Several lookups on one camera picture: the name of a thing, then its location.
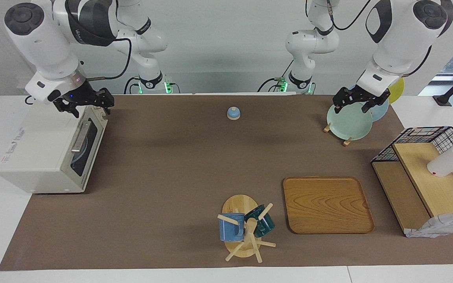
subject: wooden board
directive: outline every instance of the wooden board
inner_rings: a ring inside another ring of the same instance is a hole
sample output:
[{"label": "wooden board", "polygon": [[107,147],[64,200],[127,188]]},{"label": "wooden board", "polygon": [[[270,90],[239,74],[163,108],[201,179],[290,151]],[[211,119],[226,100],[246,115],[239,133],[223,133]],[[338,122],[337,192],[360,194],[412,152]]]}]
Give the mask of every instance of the wooden board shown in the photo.
[{"label": "wooden board", "polygon": [[439,153],[432,143],[397,143],[394,150],[431,217],[453,213],[453,174],[433,176],[427,164]]},{"label": "wooden board", "polygon": [[[247,195],[234,195],[227,199],[223,204],[223,209],[221,213],[248,213],[253,209],[257,208],[258,204],[254,199]],[[232,252],[235,247],[239,245],[239,242],[225,242],[226,249],[228,252]],[[241,248],[235,253],[237,257],[250,257],[255,254],[255,250],[253,249],[253,245],[249,243],[244,243]]]},{"label": "wooden board", "polygon": [[401,229],[420,229],[431,217],[401,162],[374,162],[372,165]]},{"label": "wooden board", "polygon": [[300,177],[284,180],[290,229],[295,233],[370,233],[374,221],[358,179]]}]

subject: oven handle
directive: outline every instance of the oven handle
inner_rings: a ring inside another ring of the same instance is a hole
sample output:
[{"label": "oven handle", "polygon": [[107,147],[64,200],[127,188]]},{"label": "oven handle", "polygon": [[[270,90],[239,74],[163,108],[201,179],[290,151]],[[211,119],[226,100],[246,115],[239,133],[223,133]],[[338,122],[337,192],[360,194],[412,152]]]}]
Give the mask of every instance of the oven handle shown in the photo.
[{"label": "oven handle", "polygon": [[90,130],[90,127],[92,126],[92,121],[86,121],[81,124],[81,128],[79,129],[78,137],[76,138],[76,141],[71,147],[71,152],[72,153],[79,153],[81,151],[81,148],[83,147],[83,144],[85,143],[85,140],[87,139],[87,134]]}]

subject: wooden plate stand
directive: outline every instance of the wooden plate stand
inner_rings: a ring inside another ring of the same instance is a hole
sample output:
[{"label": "wooden plate stand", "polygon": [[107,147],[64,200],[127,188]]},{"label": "wooden plate stand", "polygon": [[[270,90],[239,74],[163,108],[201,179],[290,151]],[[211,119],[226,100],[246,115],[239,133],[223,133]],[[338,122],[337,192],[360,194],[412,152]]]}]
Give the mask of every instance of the wooden plate stand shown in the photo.
[{"label": "wooden plate stand", "polygon": [[[221,213],[248,213],[253,209],[257,208],[258,204],[254,199],[247,195],[234,195],[225,201]],[[272,208],[272,204],[269,204],[267,208],[262,212],[260,218],[263,218],[268,211]],[[262,263],[263,260],[260,254],[260,246],[267,246],[275,248],[275,243],[264,242],[261,238],[254,236],[257,221],[254,218],[248,219],[244,222],[244,240],[241,242],[225,242],[226,249],[230,254],[225,258],[226,261],[230,261],[232,257],[250,257],[256,255],[258,263]]]},{"label": "wooden plate stand", "polygon": [[[323,131],[324,131],[325,133],[330,132],[330,127],[331,127],[331,123],[329,123],[329,124],[326,126],[326,128],[324,128]],[[345,147],[347,147],[348,145],[350,145],[351,141],[352,141],[352,136],[351,136],[348,140],[345,140],[344,143],[343,143],[342,145],[344,145]]]}]

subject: oven window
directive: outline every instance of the oven window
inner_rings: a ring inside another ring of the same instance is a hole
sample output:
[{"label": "oven window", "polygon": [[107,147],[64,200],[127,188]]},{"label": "oven window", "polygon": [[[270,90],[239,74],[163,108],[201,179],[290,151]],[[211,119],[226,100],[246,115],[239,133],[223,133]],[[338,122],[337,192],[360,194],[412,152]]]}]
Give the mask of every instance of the oven window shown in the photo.
[{"label": "oven window", "polygon": [[78,153],[75,153],[71,160],[71,169],[78,174],[78,176],[83,175],[85,170],[85,166],[87,165],[88,156],[90,156],[90,152],[92,151],[92,147],[94,146],[94,140],[97,136],[97,127],[92,121],[92,119],[88,119],[92,124],[90,125],[90,129],[88,130],[87,137],[81,150]]}]

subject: oven door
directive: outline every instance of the oven door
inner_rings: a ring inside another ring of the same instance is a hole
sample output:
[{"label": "oven door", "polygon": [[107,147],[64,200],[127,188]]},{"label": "oven door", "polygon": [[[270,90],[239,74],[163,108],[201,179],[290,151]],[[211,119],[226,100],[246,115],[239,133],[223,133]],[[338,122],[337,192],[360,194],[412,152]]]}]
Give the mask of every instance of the oven door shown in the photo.
[{"label": "oven door", "polygon": [[79,187],[72,189],[71,192],[85,190],[85,183],[90,175],[103,132],[103,124],[99,122],[92,107],[87,107],[61,167]]}]

